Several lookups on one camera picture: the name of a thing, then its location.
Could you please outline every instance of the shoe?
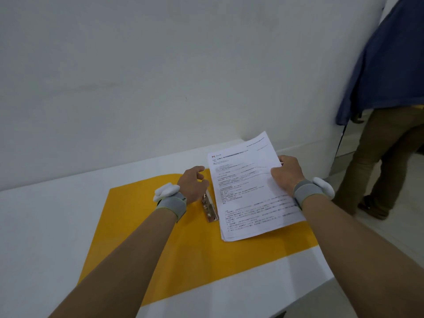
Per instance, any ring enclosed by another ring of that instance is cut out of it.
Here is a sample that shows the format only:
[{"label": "shoe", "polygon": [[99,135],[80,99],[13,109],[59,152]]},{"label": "shoe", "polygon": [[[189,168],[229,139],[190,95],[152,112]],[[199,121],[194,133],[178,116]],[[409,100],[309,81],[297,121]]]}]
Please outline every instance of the shoe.
[{"label": "shoe", "polygon": [[369,215],[371,215],[374,218],[377,218],[379,220],[385,220],[389,216],[388,211],[383,211],[379,209],[378,207],[374,206],[373,198],[371,195],[364,196],[361,200],[361,202],[358,204],[358,208],[361,210],[367,212]]}]

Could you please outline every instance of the paper document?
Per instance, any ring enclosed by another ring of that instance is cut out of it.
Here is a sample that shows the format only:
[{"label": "paper document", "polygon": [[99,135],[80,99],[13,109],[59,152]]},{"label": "paper document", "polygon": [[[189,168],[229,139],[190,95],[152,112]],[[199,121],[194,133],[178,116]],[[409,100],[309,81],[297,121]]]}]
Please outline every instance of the paper document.
[{"label": "paper document", "polygon": [[293,199],[275,183],[281,166],[266,132],[208,154],[221,237],[236,241],[304,221]]}]

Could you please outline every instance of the olive pants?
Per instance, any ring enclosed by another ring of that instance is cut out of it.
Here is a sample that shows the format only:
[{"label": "olive pants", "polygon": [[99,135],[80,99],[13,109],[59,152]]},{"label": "olive pants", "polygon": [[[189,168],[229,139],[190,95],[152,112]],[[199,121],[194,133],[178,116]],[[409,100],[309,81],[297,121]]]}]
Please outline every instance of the olive pants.
[{"label": "olive pants", "polygon": [[405,181],[408,159],[422,144],[423,109],[407,106],[374,110],[333,202],[354,214],[374,165],[381,160],[381,175],[371,197],[376,208],[388,213]]}]

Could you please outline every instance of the white wall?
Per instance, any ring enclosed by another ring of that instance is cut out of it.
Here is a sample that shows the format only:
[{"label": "white wall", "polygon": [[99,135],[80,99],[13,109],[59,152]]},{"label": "white wall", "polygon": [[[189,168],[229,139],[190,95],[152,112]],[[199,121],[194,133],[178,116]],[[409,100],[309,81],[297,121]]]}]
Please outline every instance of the white wall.
[{"label": "white wall", "polygon": [[384,3],[0,0],[0,190],[263,130],[325,175]]}]

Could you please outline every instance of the yellow folder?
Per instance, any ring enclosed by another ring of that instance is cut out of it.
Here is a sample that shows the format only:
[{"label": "yellow folder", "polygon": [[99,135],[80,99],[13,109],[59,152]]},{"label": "yellow folder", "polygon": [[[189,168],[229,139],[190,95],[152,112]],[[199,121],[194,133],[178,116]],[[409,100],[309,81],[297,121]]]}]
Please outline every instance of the yellow folder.
[{"label": "yellow folder", "polygon": [[[212,183],[209,170],[202,173]],[[154,210],[155,189],[176,184],[180,176],[162,175],[110,189],[78,283]],[[216,203],[212,185],[209,192]],[[307,222],[224,242],[219,222],[208,223],[201,202],[193,203],[169,237],[142,306],[316,245]]]}]

